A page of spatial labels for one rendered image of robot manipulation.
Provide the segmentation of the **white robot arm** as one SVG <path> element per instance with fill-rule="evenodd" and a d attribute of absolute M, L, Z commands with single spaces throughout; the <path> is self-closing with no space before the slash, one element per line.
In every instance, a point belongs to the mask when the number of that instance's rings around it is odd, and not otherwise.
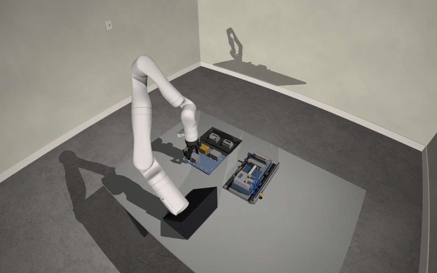
<path fill-rule="evenodd" d="M 177 136 L 193 142 L 199 137 L 196 127 L 196 106 L 181 95 L 161 72 L 154 60 L 148 55 L 139 56 L 131 65 L 132 78 L 132 131 L 134 135 L 134 153 L 132 162 L 140 170 L 148 184 L 160 197 L 160 200 L 175 216 L 189 205 L 176 185 L 171 181 L 156 158 L 152 155 L 151 126 L 152 104 L 147 91 L 147 78 L 158 86 L 164 98 L 173 106 L 181 107 L 181 120 L 184 129 Z"/>

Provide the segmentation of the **yellow rectangular block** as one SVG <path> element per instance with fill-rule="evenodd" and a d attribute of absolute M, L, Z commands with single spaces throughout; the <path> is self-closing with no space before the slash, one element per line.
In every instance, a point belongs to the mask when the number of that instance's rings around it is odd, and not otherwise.
<path fill-rule="evenodd" d="M 209 147 L 204 144 L 201 144 L 201 147 L 199 148 L 199 152 L 203 154 L 207 154 L 209 152 Z"/>

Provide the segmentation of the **white rectangular part with pocket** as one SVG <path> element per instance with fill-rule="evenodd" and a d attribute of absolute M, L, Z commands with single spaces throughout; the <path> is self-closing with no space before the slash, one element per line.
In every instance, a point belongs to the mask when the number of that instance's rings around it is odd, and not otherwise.
<path fill-rule="evenodd" d="M 223 147 L 226 147 L 227 149 L 231 149 L 233 147 L 233 143 L 227 139 L 225 139 L 222 143 Z"/>
<path fill-rule="evenodd" d="M 209 136 L 209 140 L 211 140 L 211 141 L 217 143 L 218 141 L 220 141 L 220 137 L 219 137 L 219 135 L 216 135 L 216 134 L 212 133 L 212 134 Z"/>

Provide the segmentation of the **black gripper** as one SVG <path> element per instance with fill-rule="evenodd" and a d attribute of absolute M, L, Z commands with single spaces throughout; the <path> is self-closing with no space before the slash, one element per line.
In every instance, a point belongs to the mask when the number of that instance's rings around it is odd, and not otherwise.
<path fill-rule="evenodd" d="M 198 138 L 196 141 L 189 142 L 186 141 L 187 148 L 183 150 L 184 156 L 187 157 L 190 161 L 192 160 L 191 154 L 195 149 L 196 154 L 199 154 L 199 148 L 201 147 L 201 138 Z M 189 154 L 190 153 L 190 154 Z"/>

